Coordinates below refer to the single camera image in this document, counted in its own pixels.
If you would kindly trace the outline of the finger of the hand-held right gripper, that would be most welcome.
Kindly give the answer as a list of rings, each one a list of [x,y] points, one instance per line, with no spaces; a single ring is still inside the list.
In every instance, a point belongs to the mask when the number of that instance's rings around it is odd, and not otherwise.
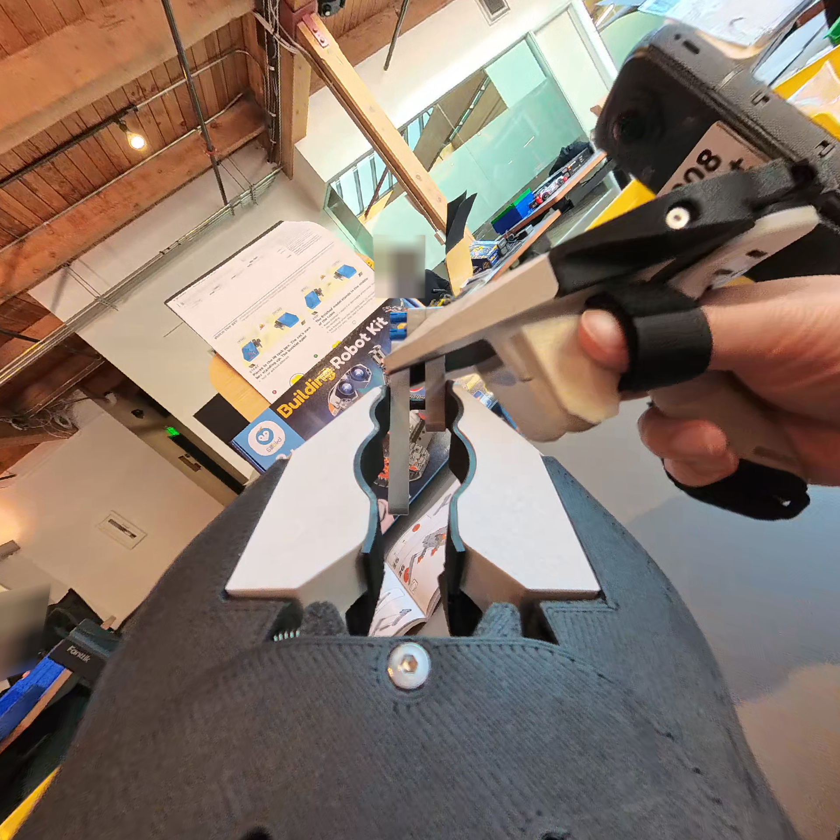
[[[549,254],[494,276],[447,306],[432,308],[396,342],[385,358],[385,370],[393,375],[481,340],[497,325],[548,303],[559,288]]]

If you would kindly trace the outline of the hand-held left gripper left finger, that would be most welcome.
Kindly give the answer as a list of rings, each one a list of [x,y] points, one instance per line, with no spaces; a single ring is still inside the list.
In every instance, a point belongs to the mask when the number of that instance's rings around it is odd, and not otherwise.
[[[375,387],[284,462],[229,576],[233,599],[334,606],[351,634],[371,630],[384,577],[372,481],[382,467],[387,390]]]

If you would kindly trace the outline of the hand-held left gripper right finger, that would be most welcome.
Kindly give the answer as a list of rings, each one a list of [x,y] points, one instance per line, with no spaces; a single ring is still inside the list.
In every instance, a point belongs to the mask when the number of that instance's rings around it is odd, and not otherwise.
[[[503,419],[448,383],[446,624],[473,632],[494,604],[525,624],[544,604],[598,606],[602,587],[546,460]]]

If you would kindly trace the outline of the grey angled beam blue pins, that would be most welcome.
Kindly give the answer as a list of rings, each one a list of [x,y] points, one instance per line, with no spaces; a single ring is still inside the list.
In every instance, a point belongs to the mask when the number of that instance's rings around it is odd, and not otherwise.
[[[392,389],[401,386],[409,394],[412,383],[424,388],[427,427],[443,432],[445,421],[446,307],[394,310],[388,315],[390,351],[385,371]]]

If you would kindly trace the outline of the grey beam black pins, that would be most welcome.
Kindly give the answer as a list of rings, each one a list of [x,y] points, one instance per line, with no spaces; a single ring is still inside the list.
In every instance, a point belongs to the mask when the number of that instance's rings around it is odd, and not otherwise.
[[[391,515],[410,507],[411,407],[409,369],[390,374],[390,428],[387,504]]]

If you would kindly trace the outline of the person's right hand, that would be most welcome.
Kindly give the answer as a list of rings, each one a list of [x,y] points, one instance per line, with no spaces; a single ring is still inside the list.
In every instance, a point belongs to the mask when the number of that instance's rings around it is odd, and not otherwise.
[[[811,485],[839,485],[839,278],[772,280],[712,292],[703,307],[710,369],[729,371],[782,426]],[[703,487],[734,473],[726,434],[706,421],[640,417],[644,445],[669,476]]]

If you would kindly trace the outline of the black fabric flap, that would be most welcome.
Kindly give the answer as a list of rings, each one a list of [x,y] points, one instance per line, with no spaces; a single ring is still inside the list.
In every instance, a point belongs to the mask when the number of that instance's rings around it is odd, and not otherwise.
[[[477,198],[476,193],[462,193],[447,204],[445,254],[448,255],[463,239],[469,213]]]

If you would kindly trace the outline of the open instruction booklet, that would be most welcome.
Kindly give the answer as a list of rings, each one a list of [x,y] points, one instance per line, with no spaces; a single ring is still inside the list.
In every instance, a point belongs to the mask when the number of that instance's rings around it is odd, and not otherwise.
[[[370,637],[407,635],[424,625],[440,603],[449,505],[459,488],[452,479],[431,507],[415,518],[385,556],[384,576]]]

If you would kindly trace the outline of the yellow storage bin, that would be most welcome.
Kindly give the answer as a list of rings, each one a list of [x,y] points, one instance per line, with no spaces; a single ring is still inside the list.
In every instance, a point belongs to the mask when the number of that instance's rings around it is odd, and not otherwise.
[[[12,839],[20,827],[27,821],[31,812],[35,809],[51,782],[58,774],[60,767],[57,767],[47,775],[41,783],[4,819],[1,824],[1,839]]]
[[[836,45],[830,50],[825,50],[813,60],[808,66],[798,70],[794,74],[783,79],[773,89],[783,99],[789,100],[803,87],[810,84],[814,77],[822,73],[823,66],[831,66],[836,77],[839,75],[839,46]],[[838,107],[836,112],[832,111],[833,106],[825,106],[822,111],[814,112],[810,119],[824,127],[835,139],[839,139]],[[599,213],[592,221],[587,230],[592,230],[600,224],[604,224],[616,217],[619,217],[637,207],[652,200],[654,194],[640,182],[632,180],[611,203]]]

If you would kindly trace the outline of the dark toy car model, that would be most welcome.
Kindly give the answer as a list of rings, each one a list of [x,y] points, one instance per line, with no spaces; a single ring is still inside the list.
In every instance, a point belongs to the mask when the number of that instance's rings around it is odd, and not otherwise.
[[[558,157],[552,163],[549,173],[543,181],[532,190],[533,199],[531,209],[536,208],[556,193],[562,184],[569,181],[585,162],[592,157],[593,148],[587,141],[575,141],[564,146]]]

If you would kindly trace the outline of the white printed instruction sheet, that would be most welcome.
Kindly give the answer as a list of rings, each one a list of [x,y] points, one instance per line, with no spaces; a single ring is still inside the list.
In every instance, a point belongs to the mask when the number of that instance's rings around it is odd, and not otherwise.
[[[373,269],[336,235],[281,222],[165,305],[273,403],[381,302]]]

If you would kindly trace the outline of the dark teal tool case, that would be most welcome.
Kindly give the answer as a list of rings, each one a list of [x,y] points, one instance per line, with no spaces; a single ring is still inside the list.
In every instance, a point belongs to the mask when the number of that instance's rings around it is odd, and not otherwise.
[[[69,670],[87,687],[97,682],[119,645],[120,636],[90,618],[75,626],[46,623],[40,655]]]

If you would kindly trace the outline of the blue plastic bin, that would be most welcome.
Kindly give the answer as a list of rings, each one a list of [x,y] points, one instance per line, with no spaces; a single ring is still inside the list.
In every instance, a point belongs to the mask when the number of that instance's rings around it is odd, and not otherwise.
[[[1,743],[5,744],[33,710],[40,708],[71,677],[68,668],[43,658],[1,697]]]

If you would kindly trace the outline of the black wall screen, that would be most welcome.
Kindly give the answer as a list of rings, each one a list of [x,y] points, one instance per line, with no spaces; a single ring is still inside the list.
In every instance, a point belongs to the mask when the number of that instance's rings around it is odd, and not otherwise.
[[[225,439],[235,437],[251,423],[220,394],[216,394],[193,416],[217,437]]]

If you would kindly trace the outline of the white wall plate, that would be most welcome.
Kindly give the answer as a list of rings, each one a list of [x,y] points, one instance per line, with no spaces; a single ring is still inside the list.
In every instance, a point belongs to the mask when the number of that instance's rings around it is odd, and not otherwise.
[[[133,550],[148,536],[146,531],[116,511],[109,511],[98,523],[97,530],[126,550]]]

